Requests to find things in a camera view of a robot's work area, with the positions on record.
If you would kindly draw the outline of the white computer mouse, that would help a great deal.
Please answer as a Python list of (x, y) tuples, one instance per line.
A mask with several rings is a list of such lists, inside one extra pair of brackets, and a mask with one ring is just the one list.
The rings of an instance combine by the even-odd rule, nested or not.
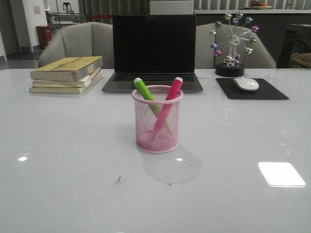
[(256, 91), (259, 88), (259, 84), (255, 79), (239, 77), (234, 78), (233, 83), (242, 91)]

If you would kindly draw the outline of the fruit bowl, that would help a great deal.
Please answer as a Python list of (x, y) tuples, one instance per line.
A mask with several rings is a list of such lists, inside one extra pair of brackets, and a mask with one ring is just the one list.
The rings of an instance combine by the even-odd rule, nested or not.
[(268, 9), (272, 9), (272, 6), (267, 4), (267, 3), (263, 3), (259, 0), (251, 0), (250, 1), (250, 7), (252, 9), (255, 10), (268, 10)]

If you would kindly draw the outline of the pink marker pen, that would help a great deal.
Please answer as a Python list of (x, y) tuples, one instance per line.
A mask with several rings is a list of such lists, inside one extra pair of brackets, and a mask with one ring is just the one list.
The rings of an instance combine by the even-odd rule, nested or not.
[[(166, 100), (173, 100), (176, 98), (180, 87), (183, 83), (183, 79), (180, 77), (176, 77), (170, 87), (170, 90), (167, 94)], [(157, 117), (156, 123), (155, 123), (155, 127), (154, 127), (154, 131), (153, 131), (153, 135), (152, 135), (152, 140), (156, 139), (157, 134), (160, 132), (160, 130), (163, 128), (166, 119), (170, 113), (170, 110), (172, 108), (172, 104), (166, 104), (163, 105), (160, 114)]]

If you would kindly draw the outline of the ferris wheel desk ornament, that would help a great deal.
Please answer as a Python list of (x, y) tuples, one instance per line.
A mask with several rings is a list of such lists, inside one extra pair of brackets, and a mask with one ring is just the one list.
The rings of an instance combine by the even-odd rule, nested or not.
[(259, 30), (257, 25), (252, 26), (249, 30), (241, 33), (242, 26), (239, 26), (239, 22), (242, 20), (244, 13), (239, 11), (235, 14), (226, 13), (224, 19), (228, 21), (228, 24), (223, 24), (218, 20), (215, 22), (215, 29), (209, 31), (210, 37), (220, 36), (223, 40), (222, 43), (214, 42), (210, 44), (211, 50), (213, 50), (214, 56), (219, 57), (226, 54), (221, 63), (216, 64), (215, 73), (217, 75), (225, 77), (240, 77), (245, 74), (245, 69), (240, 61), (241, 53), (237, 51), (237, 47), (244, 48), (246, 54), (251, 54), (253, 48), (246, 46), (254, 45), (257, 42), (255, 37), (244, 37), (248, 33), (256, 33)]

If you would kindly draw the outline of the bottom yellow book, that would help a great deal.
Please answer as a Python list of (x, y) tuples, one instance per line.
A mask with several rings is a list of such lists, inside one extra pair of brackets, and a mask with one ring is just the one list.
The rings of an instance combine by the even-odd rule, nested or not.
[(33, 87), (31, 86), (28, 90), (31, 93), (81, 94), (87, 87)]

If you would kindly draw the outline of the black mouse pad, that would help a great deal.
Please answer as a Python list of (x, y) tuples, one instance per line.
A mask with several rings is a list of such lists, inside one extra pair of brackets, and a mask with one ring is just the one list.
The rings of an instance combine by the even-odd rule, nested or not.
[(261, 78), (255, 78), (259, 88), (255, 91), (243, 91), (236, 87), (233, 78), (216, 78), (217, 83), (229, 99), (234, 100), (288, 100), (289, 98)]

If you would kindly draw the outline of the yellow book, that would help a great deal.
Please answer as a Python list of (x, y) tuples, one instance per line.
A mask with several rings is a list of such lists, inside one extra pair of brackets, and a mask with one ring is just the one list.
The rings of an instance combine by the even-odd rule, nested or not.
[(102, 67), (101, 56), (65, 57), (31, 71), (32, 80), (77, 81)]
[(87, 87), (33, 87), (31, 86), (28, 90), (31, 93), (81, 94)]

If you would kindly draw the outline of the pink mesh pen holder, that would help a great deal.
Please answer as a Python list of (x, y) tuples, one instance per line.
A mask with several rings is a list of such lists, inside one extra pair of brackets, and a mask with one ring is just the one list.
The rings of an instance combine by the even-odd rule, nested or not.
[[(147, 88), (154, 96), (155, 101), (145, 100), (138, 90), (132, 92), (132, 98), (135, 101), (136, 143), (142, 150), (150, 153), (172, 151), (179, 144), (180, 101), (183, 98), (183, 92), (180, 90), (175, 99), (166, 100), (170, 86), (149, 85)], [(172, 104), (166, 120), (170, 123), (173, 132), (170, 133), (163, 126), (156, 139), (152, 140), (157, 117), (151, 111), (149, 105), (159, 105), (162, 108), (166, 104)]]

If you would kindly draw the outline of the top yellow book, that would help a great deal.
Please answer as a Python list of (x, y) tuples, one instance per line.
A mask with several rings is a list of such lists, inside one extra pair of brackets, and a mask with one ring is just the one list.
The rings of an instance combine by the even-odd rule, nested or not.
[(77, 81), (102, 67), (101, 56), (65, 57), (31, 71), (32, 80)]

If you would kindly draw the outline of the middle cream book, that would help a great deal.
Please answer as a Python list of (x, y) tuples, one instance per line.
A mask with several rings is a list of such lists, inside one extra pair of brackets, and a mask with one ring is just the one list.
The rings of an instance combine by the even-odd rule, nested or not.
[(101, 68), (96, 69), (78, 81), (33, 81), (33, 87), (87, 87), (99, 75)]

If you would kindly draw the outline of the green marker pen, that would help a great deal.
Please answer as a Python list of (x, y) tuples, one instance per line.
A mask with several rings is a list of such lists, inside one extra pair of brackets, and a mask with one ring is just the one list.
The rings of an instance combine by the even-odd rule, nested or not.
[[(151, 94), (150, 90), (147, 88), (147, 86), (145, 85), (144, 81), (137, 77), (134, 79), (134, 85), (136, 87), (136, 89), (141, 93), (142, 97), (145, 100), (148, 101), (155, 101), (154, 96)], [(157, 119), (160, 119), (159, 114), (165, 109), (165, 107), (170, 107), (170, 105), (163, 105), (162, 108), (160, 108), (159, 105), (149, 105), (151, 111), (154, 113), (154, 115), (157, 117)], [(167, 120), (164, 120), (164, 127), (170, 132), (172, 133), (173, 130), (170, 126), (170, 123)]]

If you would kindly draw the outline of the grey open laptop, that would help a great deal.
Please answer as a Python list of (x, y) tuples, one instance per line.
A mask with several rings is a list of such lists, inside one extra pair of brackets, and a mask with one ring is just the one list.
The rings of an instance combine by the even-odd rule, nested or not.
[(129, 93), (137, 77), (146, 85), (171, 85), (180, 77), (183, 92), (202, 92), (195, 42), (195, 15), (114, 16), (114, 73), (102, 91)]

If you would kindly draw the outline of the red bin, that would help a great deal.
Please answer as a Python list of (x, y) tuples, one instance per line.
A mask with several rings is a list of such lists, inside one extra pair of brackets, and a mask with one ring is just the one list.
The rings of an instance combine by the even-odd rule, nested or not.
[(52, 40), (51, 27), (40, 25), (36, 27), (36, 30), (37, 30), (39, 46), (41, 49), (45, 49), (46, 46)]

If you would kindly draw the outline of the white box behind laptop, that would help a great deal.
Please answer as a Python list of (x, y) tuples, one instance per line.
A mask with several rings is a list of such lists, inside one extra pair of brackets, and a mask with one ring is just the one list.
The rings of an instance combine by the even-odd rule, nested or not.
[(151, 15), (192, 15), (193, 0), (151, 0)]

